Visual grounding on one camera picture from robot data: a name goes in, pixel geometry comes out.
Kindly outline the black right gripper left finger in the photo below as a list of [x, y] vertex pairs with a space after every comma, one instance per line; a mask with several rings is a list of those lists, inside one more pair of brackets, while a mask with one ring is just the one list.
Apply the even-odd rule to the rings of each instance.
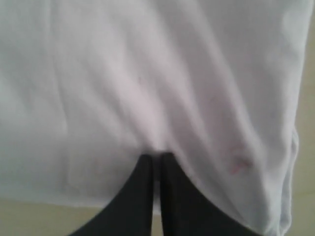
[[137, 164], [114, 199], [72, 236], [150, 236], [153, 217], [153, 159]]

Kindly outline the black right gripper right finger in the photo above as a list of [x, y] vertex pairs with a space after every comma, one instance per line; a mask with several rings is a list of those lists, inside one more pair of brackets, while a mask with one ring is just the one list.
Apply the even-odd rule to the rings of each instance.
[[160, 159], [160, 207], [165, 236], [252, 236], [199, 192], [172, 153]]

